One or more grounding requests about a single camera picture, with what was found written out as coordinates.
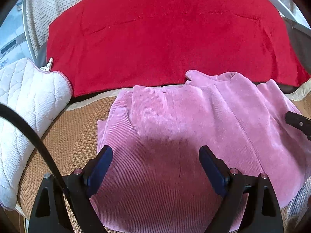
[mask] blue gripper pad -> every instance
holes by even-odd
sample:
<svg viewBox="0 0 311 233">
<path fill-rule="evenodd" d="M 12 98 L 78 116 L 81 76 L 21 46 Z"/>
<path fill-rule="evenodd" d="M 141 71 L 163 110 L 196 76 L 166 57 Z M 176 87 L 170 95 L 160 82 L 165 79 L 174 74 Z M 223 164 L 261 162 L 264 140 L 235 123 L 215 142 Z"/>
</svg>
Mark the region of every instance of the blue gripper pad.
<svg viewBox="0 0 311 233">
<path fill-rule="evenodd" d="M 199 160 L 215 193 L 224 197 L 227 194 L 227 179 L 226 176 L 222 174 L 222 169 L 219 169 L 219 165 L 221 166 L 223 164 L 222 168 L 226 170 L 226 164 L 222 160 L 216 158 L 208 146 L 202 146 L 200 148 Z"/>
<path fill-rule="evenodd" d="M 95 164 L 93 170 L 90 173 L 86 185 L 86 195 L 91 197 L 98 191 L 103 179 L 107 173 L 107 170 L 112 162 L 112 148 L 110 146 L 104 146 L 94 160 Z"/>
</svg>

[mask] pink sweater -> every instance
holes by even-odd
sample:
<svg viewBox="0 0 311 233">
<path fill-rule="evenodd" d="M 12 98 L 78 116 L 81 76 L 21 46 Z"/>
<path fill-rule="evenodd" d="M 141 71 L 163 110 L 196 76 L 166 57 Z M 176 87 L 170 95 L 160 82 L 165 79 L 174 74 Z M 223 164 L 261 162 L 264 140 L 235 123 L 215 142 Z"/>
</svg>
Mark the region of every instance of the pink sweater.
<svg viewBox="0 0 311 233">
<path fill-rule="evenodd" d="M 268 174 L 286 206 L 310 174 L 310 141 L 285 123 L 299 113 L 270 80 L 255 86 L 239 73 L 186 73 L 184 86 L 135 86 L 113 103 L 99 147 L 113 161 L 92 205 L 110 229 L 132 233 L 204 232 L 221 198 L 199 162 L 208 145 L 229 168 Z M 241 205 L 231 230 L 239 227 Z"/>
</svg>

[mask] red velvet fabric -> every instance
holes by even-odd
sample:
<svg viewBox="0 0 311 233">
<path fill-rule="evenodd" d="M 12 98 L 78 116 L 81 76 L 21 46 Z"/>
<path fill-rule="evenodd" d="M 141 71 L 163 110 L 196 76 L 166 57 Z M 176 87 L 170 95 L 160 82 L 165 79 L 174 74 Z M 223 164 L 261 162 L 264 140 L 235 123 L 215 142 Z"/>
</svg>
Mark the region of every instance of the red velvet fabric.
<svg viewBox="0 0 311 233">
<path fill-rule="evenodd" d="M 183 84 L 190 69 L 291 86 L 310 78 L 267 0 L 82 0 L 51 23 L 49 57 L 75 97 Z"/>
</svg>

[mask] black cable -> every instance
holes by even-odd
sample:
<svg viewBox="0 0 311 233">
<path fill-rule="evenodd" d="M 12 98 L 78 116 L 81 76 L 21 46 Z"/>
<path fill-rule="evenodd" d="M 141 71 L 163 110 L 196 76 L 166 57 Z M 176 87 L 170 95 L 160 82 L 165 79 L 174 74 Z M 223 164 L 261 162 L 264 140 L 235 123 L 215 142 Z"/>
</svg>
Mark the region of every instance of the black cable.
<svg viewBox="0 0 311 233">
<path fill-rule="evenodd" d="M 29 124 L 21 118 L 15 111 L 10 109 L 8 106 L 0 103 L 0 117 L 4 118 L 11 124 L 13 124 L 21 133 L 23 133 L 29 141 L 37 148 L 40 155 L 43 157 L 44 161 L 48 165 L 51 173 L 54 175 L 57 183 L 63 189 L 67 200 L 70 202 L 69 190 L 60 174 L 51 154 L 48 149 L 45 147 L 44 143 L 41 141 L 40 137 L 36 132 L 29 126 Z"/>
</svg>

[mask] quilted fabric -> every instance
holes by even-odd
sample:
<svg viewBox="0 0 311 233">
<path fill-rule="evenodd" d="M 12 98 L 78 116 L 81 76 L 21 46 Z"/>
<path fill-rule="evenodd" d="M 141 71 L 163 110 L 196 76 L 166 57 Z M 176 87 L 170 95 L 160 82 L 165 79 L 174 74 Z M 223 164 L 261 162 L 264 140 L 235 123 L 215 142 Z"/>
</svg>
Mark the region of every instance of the quilted fabric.
<svg viewBox="0 0 311 233">
<path fill-rule="evenodd" d="M 41 71 L 28 58 L 0 70 L 0 102 L 24 118 L 39 137 L 71 95 L 71 85 L 63 74 Z M 0 203 L 7 209 L 16 205 L 18 184 L 33 150 L 20 131 L 0 119 Z"/>
</svg>

